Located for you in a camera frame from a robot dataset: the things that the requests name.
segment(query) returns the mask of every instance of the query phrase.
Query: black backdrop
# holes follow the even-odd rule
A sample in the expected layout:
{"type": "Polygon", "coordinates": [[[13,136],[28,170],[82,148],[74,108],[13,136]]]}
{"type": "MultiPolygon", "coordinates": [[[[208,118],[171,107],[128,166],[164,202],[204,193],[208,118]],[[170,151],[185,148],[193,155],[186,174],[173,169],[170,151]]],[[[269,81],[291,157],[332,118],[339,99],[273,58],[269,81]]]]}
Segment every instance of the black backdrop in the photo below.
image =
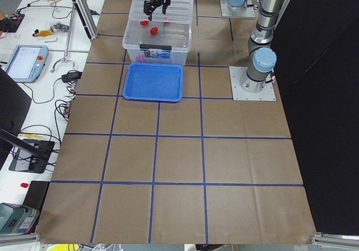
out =
{"type": "Polygon", "coordinates": [[[359,0],[291,0],[272,48],[316,230],[359,235],[359,0]]]}

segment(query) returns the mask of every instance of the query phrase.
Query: label on bin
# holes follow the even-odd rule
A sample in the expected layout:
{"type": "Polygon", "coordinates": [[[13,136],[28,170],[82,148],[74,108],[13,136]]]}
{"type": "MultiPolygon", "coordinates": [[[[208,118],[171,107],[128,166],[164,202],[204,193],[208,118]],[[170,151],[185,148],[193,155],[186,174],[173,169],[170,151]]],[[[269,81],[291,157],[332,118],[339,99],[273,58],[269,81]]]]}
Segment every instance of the label on bin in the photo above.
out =
{"type": "Polygon", "coordinates": [[[161,58],[161,59],[170,59],[171,52],[163,51],[161,49],[148,49],[143,50],[145,57],[147,58],[161,58]]]}

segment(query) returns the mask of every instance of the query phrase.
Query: plastic bin handle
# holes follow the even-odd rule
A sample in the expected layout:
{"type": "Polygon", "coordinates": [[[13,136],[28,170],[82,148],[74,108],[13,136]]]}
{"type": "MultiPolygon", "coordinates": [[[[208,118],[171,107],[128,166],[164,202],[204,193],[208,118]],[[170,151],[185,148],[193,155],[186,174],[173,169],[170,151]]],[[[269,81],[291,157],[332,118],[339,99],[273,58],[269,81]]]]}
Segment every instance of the plastic bin handle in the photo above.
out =
{"type": "Polygon", "coordinates": [[[170,45],[140,44],[140,49],[161,49],[164,51],[172,51],[170,45]]]}

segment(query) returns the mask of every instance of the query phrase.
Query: grid square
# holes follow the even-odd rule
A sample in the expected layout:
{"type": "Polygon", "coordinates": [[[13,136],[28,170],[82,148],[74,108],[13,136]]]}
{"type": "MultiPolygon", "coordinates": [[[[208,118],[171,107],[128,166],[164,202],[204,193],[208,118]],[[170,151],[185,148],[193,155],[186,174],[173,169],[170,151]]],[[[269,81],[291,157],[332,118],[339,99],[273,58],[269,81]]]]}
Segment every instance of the grid square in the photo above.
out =
{"type": "Polygon", "coordinates": [[[254,183],[303,184],[291,140],[248,140],[247,145],[254,183]]]}
{"type": "Polygon", "coordinates": [[[233,40],[241,42],[243,47],[247,47],[248,37],[251,35],[252,31],[255,30],[255,22],[258,18],[258,10],[255,10],[256,19],[255,20],[231,20],[232,31],[233,31],[233,40]]]}
{"type": "Polygon", "coordinates": [[[100,36],[92,41],[87,62],[123,63],[125,49],[122,38],[118,36],[100,36]]]}
{"type": "Polygon", "coordinates": [[[245,136],[242,103],[228,100],[202,100],[205,136],[245,136]]]}
{"type": "Polygon", "coordinates": [[[109,136],[65,135],[52,180],[100,181],[109,136]]]}
{"type": "Polygon", "coordinates": [[[310,243],[315,226],[303,187],[255,187],[264,244],[310,243]]]}
{"type": "Polygon", "coordinates": [[[242,139],[205,139],[206,182],[252,184],[248,145],[242,139]]]}
{"type": "Polygon", "coordinates": [[[184,67],[183,69],[183,97],[199,97],[198,67],[184,67]]]}
{"type": "Polygon", "coordinates": [[[101,13],[130,12],[132,0],[105,0],[101,13]]]}
{"type": "Polygon", "coordinates": [[[203,100],[204,135],[289,138],[279,102],[203,100]]]}
{"type": "Polygon", "coordinates": [[[201,135],[200,102],[182,99],[178,103],[161,103],[160,135],[201,135]]]}
{"type": "Polygon", "coordinates": [[[231,27],[228,19],[198,18],[200,39],[221,40],[231,42],[231,27]]]}
{"type": "Polygon", "coordinates": [[[219,0],[197,0],[198,16],[221,17],[219,0]]]}
{"type": "Polygon", "coordinates": [[[66,132],[110,133],[115,103],[115,97],[76,97],[66,132]]]}
{"type": "Polygon", "coordinates": [[[157,114],[157,102],[129,101],[120,98],[113,132],[115,134],[155,135],[157,114]]]}
{"type": "Polygon", "coordinates": [[[205,243],[203,205],[202,186],[156,186],[151,242],[205,243]]]}
{"type": "Polygon", "coordinates": [[[202,66],[235,66],[233,44],[222,40],[200,39],[202,66]]]}
{"type": "Polygon", "coordinates": [[[155,179],[156,182],[203,182],[201,139],[159,138],[155,179]]]}
{"type": "Polygon", "coordinates": [[[94,243],[147,243],[150,185],[104,185],[94,243]]]}
{"type": "Polygon", "coordinates": [[[233,42],[234,60],[238,67],[248,67],[249,56],[247,42],[233,42]]]}
{"type": "Polygon", "coordinates": [[[251,186],[207,186],[209,242],[258,244],[261,231],[251,186]]]}
{"type": "Polygon", "coordinates": [[[202,97],[231,98],[228,68],[201,67],[202,97]]]}
{"type": "Polygon", "coordinates": [[[117,95],[122,65],[87,64],[77,94],[117,95]]]}
{"type": "Polygon", "coordinates": [[[97,24],[98,32],[105,35],[123,36],[125,34],[127,20],[128,14],[101,14],[97,24]]]}
{"type": "Polygon", "coordinates": [[[98,184],[51,183],[36,227],[42,243],[89,243],[99,188],[98,184]]]}
{"type": "Polygon", "coordinates": [[[151,182],[155,138],[113,136],[105,181],[151,182]]]}

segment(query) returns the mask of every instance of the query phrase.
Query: yellow tool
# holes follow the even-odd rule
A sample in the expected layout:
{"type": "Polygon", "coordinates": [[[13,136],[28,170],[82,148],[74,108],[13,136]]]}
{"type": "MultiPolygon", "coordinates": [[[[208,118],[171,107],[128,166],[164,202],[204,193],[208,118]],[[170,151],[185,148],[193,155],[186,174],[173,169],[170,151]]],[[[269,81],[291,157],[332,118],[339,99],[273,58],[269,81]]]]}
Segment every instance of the yellow tool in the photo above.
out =
{"type": "Polygon", "coordinates": [[[36,29],[33,33],[33,36],[50,36],[52,34],[54,34],[54,31],[52,31],[52,29],[41,30],[41,31],[39,31],[39,29],[36,29]]]}
{"type": "Polygon", "coordinates": [[[77,244],[57,244],[49,251],[77,251],[80,247],[77,244]]]}

